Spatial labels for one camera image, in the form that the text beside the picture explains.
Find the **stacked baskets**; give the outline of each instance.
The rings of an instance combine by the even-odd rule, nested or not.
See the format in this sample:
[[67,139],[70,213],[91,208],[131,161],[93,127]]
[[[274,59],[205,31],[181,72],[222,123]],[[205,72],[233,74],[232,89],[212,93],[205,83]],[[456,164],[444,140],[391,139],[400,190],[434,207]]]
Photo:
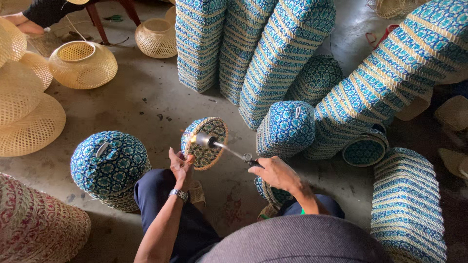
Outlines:
[[331,0],[281,0],[258,42],[242,86],[239,112],[257,130],[335,23]]
[[332,56],[311,57],[289,87],[284,100],[303,101],[315,107],[343,79],[343,71]]
[[68,262],[91,230],[85,211],[2,173],[0,213],[0,262]]
[[258,127],[258,156],[287,159],[311,145],[315,136],[313,111],[307,102],[274,103]]
[[468,66],[466,1],[431,1],[401,23],[315,108],[308,158],[327,159],[424,96],[437,81]]
[[70,163],[73,180],[93,198],[124,212],[138,210],[135,183],[149,170],[145,146],[120,131],[103,131],[81,142]]
[[444,220],[432,164],[392,148],[374,168],[371,235],[395,262],[445,262]]
[[221,94],[239,106],[245,73],[258,40],[278,0],[228,1],[223,44],[219,55]]
[[226,0],[176,2],[179,81],[202,93],[216,81]]

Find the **hand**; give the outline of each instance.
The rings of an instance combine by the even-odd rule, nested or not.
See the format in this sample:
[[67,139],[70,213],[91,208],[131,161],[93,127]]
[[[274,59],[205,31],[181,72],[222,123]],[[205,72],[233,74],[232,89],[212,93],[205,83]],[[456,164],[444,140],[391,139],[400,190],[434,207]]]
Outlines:
[[171,147],[169,149],[169,158],[171,159],[171,171],[176,180],[174,189],[179,189],[187,193],[192,181],[195,156],[189,155],[187,159],[185,159],[182,152],[175,154]]

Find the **blue patterned basket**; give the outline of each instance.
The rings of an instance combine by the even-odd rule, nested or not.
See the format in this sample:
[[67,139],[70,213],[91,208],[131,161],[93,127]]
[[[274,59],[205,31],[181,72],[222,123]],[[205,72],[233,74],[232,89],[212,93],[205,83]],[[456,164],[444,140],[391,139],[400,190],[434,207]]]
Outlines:
[[313,110],[306,102],[274,103],[257,130],[258,156],[286,159],[311,145],[315,136]]
[[193,165],[195,170],[206,170],[213,166],[224,152],[220,148],[203,148],[200,145],[192,144],[191,139],[199,132],[204,132],[212,136],[216,136],[218,141],[227,144],[227,125],[218,117],[206,117],[194,121],[185,129],[182,135],[181,151],[185,158],[189,154],[195,156]]
[[[430,1],[409,14],[317,104],[317,133],[306,155],[333,157],[356,138],[349,127],[386,123],[416,97],[430,100],[434,84],[468,67],[467,9],[466,1]],[[327,102],[336,102],[335,114]]]
[[103,131],[81,142],[73,153],[70,170],[75,183],[103,204],[132,212],[138,210],[133,187],[151,170],[145,146],[120,131]]
[[343,79],[343,71],[332,56],[311,57],[289,87],[284,100],[304,101],[315,107]]
[[245,75],[242,118],[256,130],[269,107],[281,101],[335,23],[331,0],[281,0],[265,26]]
[[414,151],[392,148],[374,173],[371,235],[395,261],[445,262],[444,220],[432,164]]
[[245,73],[258,40],[278,0],[232,0],[228,2],[223,44],[219,54],[221,94],[239,106]]
[[226,0],[178,0],[175,19],[179,81],[202,93],[216,82]]

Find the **cylindrical basket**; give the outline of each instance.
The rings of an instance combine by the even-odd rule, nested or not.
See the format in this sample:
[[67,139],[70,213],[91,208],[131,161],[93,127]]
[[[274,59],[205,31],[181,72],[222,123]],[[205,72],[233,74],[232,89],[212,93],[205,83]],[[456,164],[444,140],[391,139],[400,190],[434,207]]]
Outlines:
[[0,262],[68,262],[88,241],[82,209],[0,173]]
[[73,41],[52,53],[49,69],[52,76],[65,87],[89,89],[111,81],[117,73],[117,61],[103,45]]
[[41,80],[25,65],[9,60],[0,68],[0,129],[32,112],[41,101]]
[[141,23],[135,31],[135,41],[140,50],[152,58],[177,55],[176,29],[166,19],[151,18]]
[[143,143],[120,131],[103,131],[81,142],[70,163],[75,183],[90,196],[114,209],[138,210],[135,183],[151,164]]
[[10,35],[12,52],[10,59],[19,61],[26,52],[28,42],[24,34],[10,21],[0,17],[0,26]]
[[39,151],[62,133],[66,120],[62,105],[45,93],[39,98],[39,105],[31,113],[0,128],[0,157]]
[[53,77],[49,70],[49,64],[43,56],[37,55],[31,51],[26,51],[19,62],[34,71],[34,73],[41,79],[44,90],[50,86]]
[[227,144],[227,124],[218,117],[206,117],[190,124],[182,135],[181,149],[185,158],[189,154],[195,156],[194,169],[206,170],[213,166],[224,152],[224,148],[202,148],[192,144],[191,139],[199,132],[215,136],[218,142]]

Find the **woven straw material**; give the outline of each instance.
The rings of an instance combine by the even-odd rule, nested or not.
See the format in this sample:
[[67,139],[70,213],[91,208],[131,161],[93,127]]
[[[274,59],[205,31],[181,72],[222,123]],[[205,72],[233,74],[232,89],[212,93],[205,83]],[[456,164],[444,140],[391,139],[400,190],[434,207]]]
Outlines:
[[466,1],[431,1],[417,8],[351,75],[317,104],[311,159],[328,159],[361,130],[386,123],[416,97],[468,66]]
[[166,15],[164,16],[164,19],[166,19],[171,25],[176,25],[176,6],[173,6],[169,8],[168,11],[166,11]]
[[152,18],[141,23],[135,31],[135,41],[140,50],[152,58],[177,55],[176,30],[166,19]]
[[315,107],[343,79],[343,71],[332,56],[311,57],[289,87],[284,100],[304,101]]
[[11,38],[8,32],[0,26],[0,67],[11,57]]
[[371,235],[395,262],[445,262],[439,183],[429,161],[392,148],[374,174]]
[[335,24],[331,0],[280,0],[265,26],[249,64],[239,112],[257,130],[270,106],[289,86]]
[[224,152],[224,148],[202,148],[200,145],[192,144],[192,137],[199,132],[215,136],[218,142],[227,145],[227,124],[221,118],[206,117],[194,121],[185,129],[182,135],[181,150],[185,158],[187,158],[189,154],[194,155],[194,169],[207,170],[219,160]]
[[221,94],[239,106],[244,77],[258,40],[278,0],[228,1],[223,44],[219,54]]
[[0,128],[0,157],[30,154],[53,142],[65,127],[62,105],[47,94],[40,94],[40,103],[20,120]]
[[53,77],[49,70],[49,63],[43,56],[37,55],[31,51],[26,51],[19,62],[34,71],[36,76],[41,79],[44,90],[50,86]]
[[311,145],[315,137],[313,111],[307,102],[274,103],[257,130],[258,156],[286,159]]
[[0,17],[0,27],[3,27],[10,36],[11,40],[11,55],[13,61],[19,61],[26,52],[28,42],[24,34],[10,21]]
[[198,93],[216,81],[226,3],[179,0],[175,4],[179,81]]
[[103,45],[73,41],[52,53],[49,69],[52,76],[65,87],[89,89],[111,81],[117,73],[117,61]]
[[88,241],[85,211],[0,173],[0,262],[68,262]]
[[78,144],[70,162],[75,183],[93,198],[114,209],[138,210],[135,183],[151,164],[137,138],[120,131],[103,131]]
[[0,68],[0,129],[32,112],[41,101],[41,80],[25,65],[9,60]]

